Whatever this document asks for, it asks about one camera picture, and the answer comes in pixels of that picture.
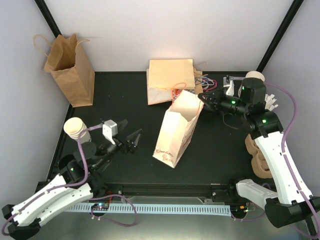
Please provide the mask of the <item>white printed paper bag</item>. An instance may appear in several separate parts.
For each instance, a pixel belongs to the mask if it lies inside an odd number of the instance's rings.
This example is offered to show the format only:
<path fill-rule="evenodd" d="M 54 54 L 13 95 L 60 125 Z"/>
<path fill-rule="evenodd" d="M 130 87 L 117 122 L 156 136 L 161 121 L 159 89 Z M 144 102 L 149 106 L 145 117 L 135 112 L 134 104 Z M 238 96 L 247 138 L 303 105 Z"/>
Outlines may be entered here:
<path fill-rule="evenodd" d="M 176 167 L 191 142 L 203 106 L 197 94 L 182 90 L 164 114 L 152 155 L 155 159 Z"/>

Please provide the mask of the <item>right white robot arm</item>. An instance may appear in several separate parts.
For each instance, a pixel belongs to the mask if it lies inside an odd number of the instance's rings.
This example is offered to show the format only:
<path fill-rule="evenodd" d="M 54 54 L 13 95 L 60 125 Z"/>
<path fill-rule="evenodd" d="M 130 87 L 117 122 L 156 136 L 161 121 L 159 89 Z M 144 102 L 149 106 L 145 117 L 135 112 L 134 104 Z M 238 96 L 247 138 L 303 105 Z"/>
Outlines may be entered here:
<path fill-rule="evenodd" d="M 198 98 L 213 112 L 240 117 L 266 160 L 276 191 L 243 179 L 228 187 L 234 202 L 246 198 L 262 209 L 276 227 L 291 225 L 314 217 L 320 222 L 320 198 L 314 196 L 302 180 L 286 144 L 286 130 L 276 113 L 265 108 L 266 85 L 261 79 L 246 77 L 240 97 L 228 96 L 223 88 L 203 92 Z"/>

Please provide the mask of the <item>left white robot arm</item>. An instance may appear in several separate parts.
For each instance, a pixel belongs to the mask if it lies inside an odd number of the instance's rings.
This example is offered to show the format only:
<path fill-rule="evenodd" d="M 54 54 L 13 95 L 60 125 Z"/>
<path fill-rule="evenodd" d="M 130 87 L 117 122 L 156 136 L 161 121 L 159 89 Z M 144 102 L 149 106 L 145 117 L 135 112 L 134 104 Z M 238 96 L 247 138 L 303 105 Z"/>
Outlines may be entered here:
<path fill-rule="evenodd" d="M 58 161 L 57 175 L 29 199 L 2 208 L 5 223 L 3 236 L 28 240 L 42 226 L 68 208 L 83 201 L 103 200 L 108 188 L 102 172 L 118 153 L 134 154 L 142 129 L 123 135 L 128 122 L 106 120 L 87 127 L 79 117 L 68 119 L 64 132 L 77 143 L 78 149 Z"/>

